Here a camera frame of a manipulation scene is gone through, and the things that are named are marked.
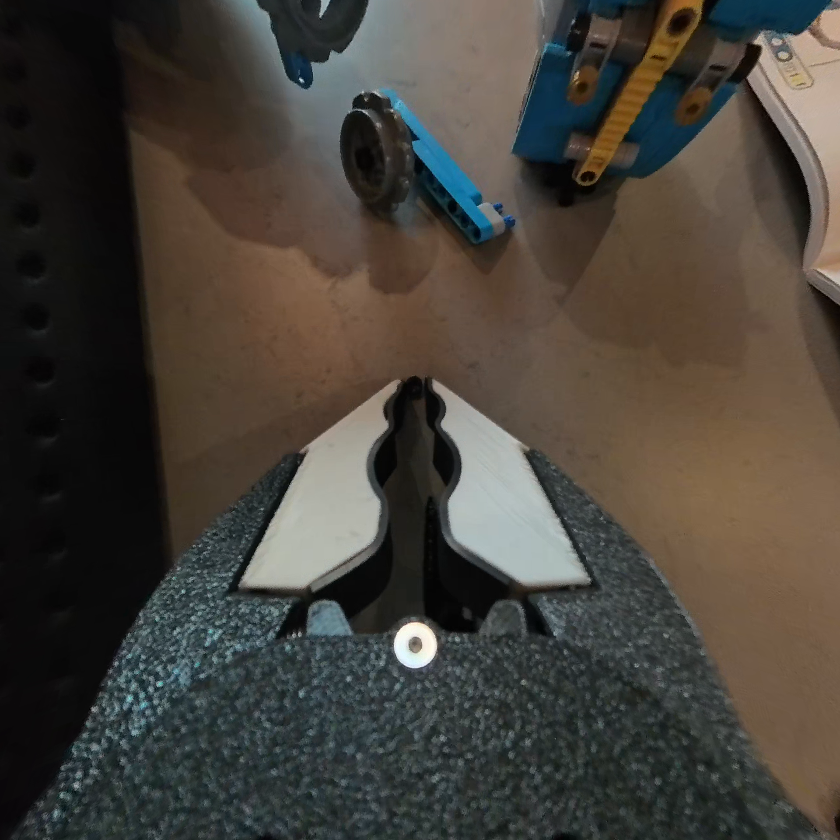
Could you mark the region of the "dark grey toy gear wheel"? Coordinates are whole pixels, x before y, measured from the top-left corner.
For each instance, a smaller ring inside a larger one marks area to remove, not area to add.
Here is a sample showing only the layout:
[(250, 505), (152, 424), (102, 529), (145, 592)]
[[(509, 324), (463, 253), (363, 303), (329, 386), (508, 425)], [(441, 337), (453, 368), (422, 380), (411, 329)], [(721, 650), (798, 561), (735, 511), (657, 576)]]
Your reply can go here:
[(415, 177), (413, 135), (396, 99), (380, 89), (358, 94), (343, 118), (339, 151), (353, 194), (375, 214), (394, 214)]

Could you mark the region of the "blue toy beam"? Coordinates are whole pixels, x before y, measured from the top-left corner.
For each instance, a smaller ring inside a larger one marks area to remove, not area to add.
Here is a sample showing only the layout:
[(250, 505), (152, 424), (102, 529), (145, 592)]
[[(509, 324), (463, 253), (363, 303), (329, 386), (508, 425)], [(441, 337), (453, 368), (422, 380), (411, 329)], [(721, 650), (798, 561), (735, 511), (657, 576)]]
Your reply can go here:
[(411, 135), (415, 182), (465, 239), (479, 245), (511, 231), (516, 225), (515, 217), (506, 214), (501, 203), (483, 198), (479, 188), (393, 89), (384, 88), (382, 92)]

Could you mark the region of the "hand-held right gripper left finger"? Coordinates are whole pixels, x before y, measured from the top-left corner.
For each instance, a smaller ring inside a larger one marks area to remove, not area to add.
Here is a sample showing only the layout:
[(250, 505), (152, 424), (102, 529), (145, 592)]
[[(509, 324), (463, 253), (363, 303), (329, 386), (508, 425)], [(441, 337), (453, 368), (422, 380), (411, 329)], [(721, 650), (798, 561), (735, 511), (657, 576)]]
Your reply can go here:
[(410, 393), (409, 381), (390, 382), (300, 452), (239, 592), (334, 601), (348, 617), (379, 598), (393, 567), (385, 485)]

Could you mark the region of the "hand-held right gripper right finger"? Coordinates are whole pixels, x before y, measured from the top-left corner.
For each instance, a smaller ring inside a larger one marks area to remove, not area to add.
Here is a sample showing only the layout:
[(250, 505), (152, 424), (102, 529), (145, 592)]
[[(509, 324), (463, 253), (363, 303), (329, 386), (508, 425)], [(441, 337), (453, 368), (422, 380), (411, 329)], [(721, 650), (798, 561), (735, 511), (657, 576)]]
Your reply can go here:
[(499, 601), (592, 587), (592, 573), (529, 460), (529, 448), (432, 377), (424, 382), (437, 502), (437, 573), (474, 618)]

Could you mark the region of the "dark grey toy track piece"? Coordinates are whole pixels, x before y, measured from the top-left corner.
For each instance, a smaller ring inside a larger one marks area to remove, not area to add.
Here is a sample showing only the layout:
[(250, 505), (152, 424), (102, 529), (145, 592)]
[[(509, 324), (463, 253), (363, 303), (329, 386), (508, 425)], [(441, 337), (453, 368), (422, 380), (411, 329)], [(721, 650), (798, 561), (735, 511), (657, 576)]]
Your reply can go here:
[(302, 89), (312, 64), (344, 52), (362, 24), (367, 1), (258, 1), (268, 14), (287, 78)]

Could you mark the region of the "grey desk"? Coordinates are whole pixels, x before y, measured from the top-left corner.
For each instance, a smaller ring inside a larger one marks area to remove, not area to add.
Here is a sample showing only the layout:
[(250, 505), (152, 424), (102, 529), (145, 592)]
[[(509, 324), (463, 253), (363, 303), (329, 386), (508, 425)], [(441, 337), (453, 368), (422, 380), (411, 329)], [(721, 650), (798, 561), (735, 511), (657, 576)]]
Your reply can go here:
[[(657, 174), (561, 207), (511, 155), (535, 2), (371, 2), (304, 91), (257, 2), (121, 2), (170, 555), (395, 379), (438, 378), (652, 557), (787, 797), (838, 814), (838, 307), (747, 88)], [(340, 158), (393, 89), (490, 203), (472, 245)]]

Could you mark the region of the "instruction booklet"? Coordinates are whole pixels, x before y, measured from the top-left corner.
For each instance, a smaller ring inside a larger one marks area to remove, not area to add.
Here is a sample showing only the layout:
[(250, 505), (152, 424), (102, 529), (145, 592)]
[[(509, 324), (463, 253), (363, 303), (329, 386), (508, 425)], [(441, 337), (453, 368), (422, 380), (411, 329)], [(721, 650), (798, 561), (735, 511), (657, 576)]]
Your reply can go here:
[(806, 280), (839, 303), (839, 7), (830, 3), (801, 34), (766, 31), (748, 84), (805, 180), (810, 227)]

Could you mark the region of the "blue toy robot vehicle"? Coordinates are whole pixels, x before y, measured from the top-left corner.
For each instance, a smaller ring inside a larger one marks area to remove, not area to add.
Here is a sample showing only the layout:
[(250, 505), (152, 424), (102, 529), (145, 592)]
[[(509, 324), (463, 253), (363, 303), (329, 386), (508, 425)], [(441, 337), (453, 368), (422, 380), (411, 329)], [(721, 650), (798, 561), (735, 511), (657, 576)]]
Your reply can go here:
[(542, 42), (512, 152), (560, 168), (561, 194), (671, 162), (757, 66), (831, 2), (539, 2)]

